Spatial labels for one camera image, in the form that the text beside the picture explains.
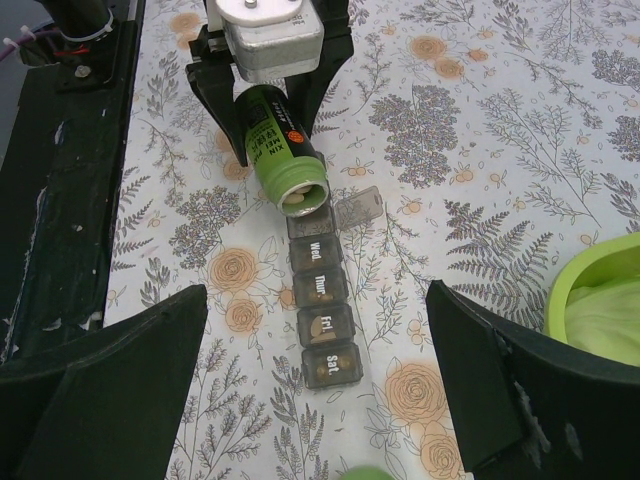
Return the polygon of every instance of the green cloth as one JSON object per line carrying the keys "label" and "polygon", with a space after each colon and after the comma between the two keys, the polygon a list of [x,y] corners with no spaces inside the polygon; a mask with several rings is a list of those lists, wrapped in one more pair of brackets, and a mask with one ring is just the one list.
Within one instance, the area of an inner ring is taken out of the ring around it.
{"label": "green cloth", "polygon": [[393,480],[393,477],[379,468],[358,467],[349,470],[340,480]]}
{"label": "green cloth", "polygon": [[573,290],[565,329],[573,347],[640,366],[640,277]]}

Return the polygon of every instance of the pill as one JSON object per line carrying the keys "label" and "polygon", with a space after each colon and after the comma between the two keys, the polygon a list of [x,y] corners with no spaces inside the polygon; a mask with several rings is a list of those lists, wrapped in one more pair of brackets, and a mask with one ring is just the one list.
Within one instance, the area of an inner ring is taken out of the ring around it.
{"label": "pill", "polygon": [[319,379],[326,380],[329,377],[329,369],[324,365],[319,365],[316,368],[316,375]]}
{"label": "pill", "polygon": [[330,302],[333,300],[333,295],[331,295],[330,293],[316,293],[316,292],[309,292],[309,299],[313,302],[313,301],[318,301],[318,302]]}
{"label": "pill", "polygon": [[292,193],[282,201],[282,203],[284,203],[285,205],[295,205],[302,202],[304,202],[304,195],[300,195],[298,193]]}
{"label": "pill", "polygon": [[352,364],[353,364],[353,362],[351,361],[351,357],[346,356],[346,355],[342,355],[342,356],[338,357],[338,366],[340,368],[349,369],[349,368],[351,368]]}
{"label": "pill", "polygon": [[311,322],[310,330],[312,337],[319,337],[320,335],[322,335],[322,317],[317,316],[313,319],[313,322]]}

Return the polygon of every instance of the green object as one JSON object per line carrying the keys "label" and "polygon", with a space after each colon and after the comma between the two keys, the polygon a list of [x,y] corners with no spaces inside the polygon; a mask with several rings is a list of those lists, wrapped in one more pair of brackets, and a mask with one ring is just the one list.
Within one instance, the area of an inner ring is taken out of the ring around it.
{"label": "green object", "polygon": [[[320,208],[329,196],[327,171],[304,129],[291,116],[284,92],[256,85],[238,97],[236,109],[244,122],[247,158],[269,201],[287,217]],[[311,189],[296,194],[304,187]],[[304,195],[304,200],[289,203],[292,194]]]}
{"label": "green object", "polygon": [[379,468],[358,467],[349,470],[340,480],[393,480],[393,477]]}
{"label": "green object", "polygon": [[640,366],[640,277],[572,290],[565,330],[573,347]]}
{"label": "green object", "polygon": [[640,233],[594,245],[556,278],[544,331],[623,363],[640,359]]}

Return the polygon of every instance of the pill bottle cap opening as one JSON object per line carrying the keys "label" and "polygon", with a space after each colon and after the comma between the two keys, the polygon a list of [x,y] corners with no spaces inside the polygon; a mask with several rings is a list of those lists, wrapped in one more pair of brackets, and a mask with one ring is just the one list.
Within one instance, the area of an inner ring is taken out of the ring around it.
{"label": "pill bottle cap opening", "polygon": [[302,217],[309,215],[320,208],[324,202],[327,201],[329,196],[328,189],[324,185],[312,185],[311,190],[304,193],[304,200],[295,204],[286,204],[284,201],[290,194],[295,194],[298,187],[288,192],[280,200],[278,204],[278,210],[280,210],[287,217]]}

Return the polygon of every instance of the orange logo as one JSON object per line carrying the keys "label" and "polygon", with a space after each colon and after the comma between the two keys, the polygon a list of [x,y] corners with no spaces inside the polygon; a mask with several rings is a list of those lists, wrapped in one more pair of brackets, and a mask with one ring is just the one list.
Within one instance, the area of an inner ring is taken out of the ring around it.
{"label": "orange logo", "polygon": [[287,134],[287,137],[289,137],[289,140],[291,140],[294,143],[304,142],[304,137],[299,132],[296,132],[295,130],[290,131]]}

